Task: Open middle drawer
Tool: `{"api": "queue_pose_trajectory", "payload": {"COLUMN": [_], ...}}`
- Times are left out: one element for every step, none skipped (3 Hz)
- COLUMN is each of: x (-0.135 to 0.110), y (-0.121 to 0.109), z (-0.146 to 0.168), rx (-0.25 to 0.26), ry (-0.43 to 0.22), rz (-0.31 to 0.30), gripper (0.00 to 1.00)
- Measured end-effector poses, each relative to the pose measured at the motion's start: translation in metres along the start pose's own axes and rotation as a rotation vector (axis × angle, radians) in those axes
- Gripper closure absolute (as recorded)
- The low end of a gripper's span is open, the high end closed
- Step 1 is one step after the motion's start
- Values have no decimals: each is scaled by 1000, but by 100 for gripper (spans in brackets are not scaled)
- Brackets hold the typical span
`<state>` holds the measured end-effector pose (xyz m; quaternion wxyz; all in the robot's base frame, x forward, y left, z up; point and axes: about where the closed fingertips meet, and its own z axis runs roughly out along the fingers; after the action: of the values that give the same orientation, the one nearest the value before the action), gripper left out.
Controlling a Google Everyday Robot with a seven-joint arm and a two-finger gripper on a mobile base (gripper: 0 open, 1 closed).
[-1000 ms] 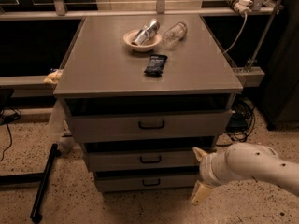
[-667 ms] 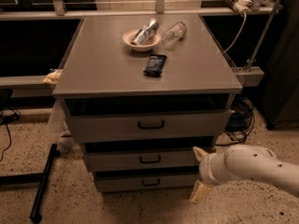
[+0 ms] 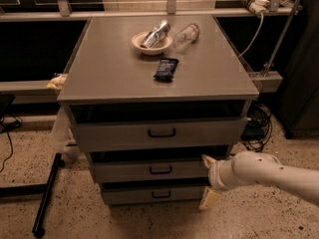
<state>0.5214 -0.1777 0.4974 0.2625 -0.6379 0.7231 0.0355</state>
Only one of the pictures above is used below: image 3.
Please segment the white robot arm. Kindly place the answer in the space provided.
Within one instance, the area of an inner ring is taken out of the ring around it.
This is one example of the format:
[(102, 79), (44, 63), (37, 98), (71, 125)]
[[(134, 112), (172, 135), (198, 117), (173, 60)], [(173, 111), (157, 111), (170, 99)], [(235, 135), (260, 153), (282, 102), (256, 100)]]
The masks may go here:
[(271, 154), (242, 151), (227, 160), (204, 154), (208, 185), (199, 203), (200, 210), (210, 208), (224, 191), (239, 186), (273, 186), (314, 205), (319, 205), (319, 171), (287, 166)]

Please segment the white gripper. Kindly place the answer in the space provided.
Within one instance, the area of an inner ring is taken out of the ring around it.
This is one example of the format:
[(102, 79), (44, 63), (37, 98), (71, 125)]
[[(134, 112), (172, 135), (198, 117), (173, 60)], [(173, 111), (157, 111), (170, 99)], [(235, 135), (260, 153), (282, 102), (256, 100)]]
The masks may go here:
[(212, 207), (222, 196), (218, 191), (227, 191), (238, 186), (231, 160), (215, 160), (213, 157), (203, 154), (201, 156), (204, 165), (209, 169), (208, 179), (212, 186), (206, 187), (199, 203), (200, 210), (207, 210)]

